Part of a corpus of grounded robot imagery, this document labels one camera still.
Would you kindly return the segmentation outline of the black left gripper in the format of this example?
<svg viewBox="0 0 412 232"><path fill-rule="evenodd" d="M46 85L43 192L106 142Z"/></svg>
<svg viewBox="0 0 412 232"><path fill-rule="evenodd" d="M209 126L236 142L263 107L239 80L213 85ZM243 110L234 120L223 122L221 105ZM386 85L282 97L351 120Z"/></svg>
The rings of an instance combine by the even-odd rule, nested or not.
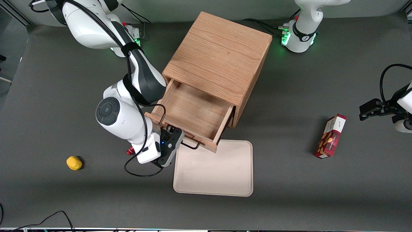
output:
<svg viewBox="0 0 412 232"><path fill-rule="evenodd" d="M394 124L398 121L406 120L407 111L397 103L397 100L403 97L406 91L407 88L401 88L393 94L390 100L386 100L384 97L383 88L381 88L382 101L380 99L372 99L360 106L360 121L364 121L375 116L385 116L392 114L394 115L392 116L392 122Z"/></svg>

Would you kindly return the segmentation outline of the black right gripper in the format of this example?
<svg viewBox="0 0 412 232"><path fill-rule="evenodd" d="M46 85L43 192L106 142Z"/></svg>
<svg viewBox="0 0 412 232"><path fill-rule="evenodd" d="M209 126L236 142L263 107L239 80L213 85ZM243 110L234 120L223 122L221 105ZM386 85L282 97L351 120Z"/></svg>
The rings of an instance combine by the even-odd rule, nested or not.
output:
<svg viewBox="0 0 412 232"><path fill-rule="evenodd" d="M159 168L169 166L183 138L184 131L182 131L181 128L172 125L168 125L166 129L162 128L159 144L161 156L154 160L154 164Z"/></svg>

